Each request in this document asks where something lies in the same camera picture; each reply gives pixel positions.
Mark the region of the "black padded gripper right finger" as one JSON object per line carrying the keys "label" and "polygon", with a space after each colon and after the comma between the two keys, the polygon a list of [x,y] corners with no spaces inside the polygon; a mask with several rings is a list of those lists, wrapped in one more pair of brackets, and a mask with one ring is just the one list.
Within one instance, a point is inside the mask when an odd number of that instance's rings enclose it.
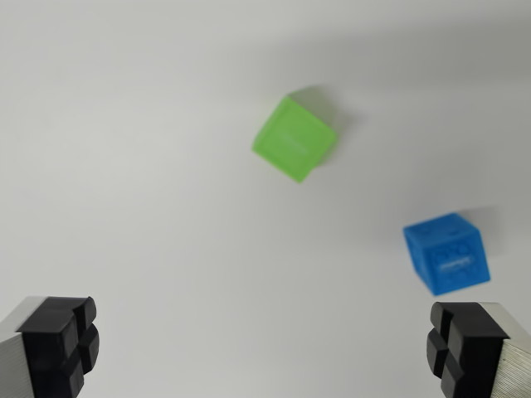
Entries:
{"label": "black padded gripper right finger", "polygon": [[530,333],[499,303],[435,302],[426,340],[448,398],[530,397]]}

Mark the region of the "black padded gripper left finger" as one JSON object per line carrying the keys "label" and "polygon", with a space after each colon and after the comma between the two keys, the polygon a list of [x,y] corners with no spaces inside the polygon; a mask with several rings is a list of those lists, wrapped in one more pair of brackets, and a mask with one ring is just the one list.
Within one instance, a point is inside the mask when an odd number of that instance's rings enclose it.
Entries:
{"label": "black padded gripper left finger", "polygon": [[1,396],[74,398],[96,364],[91,297],[23,299],[1,320]]}

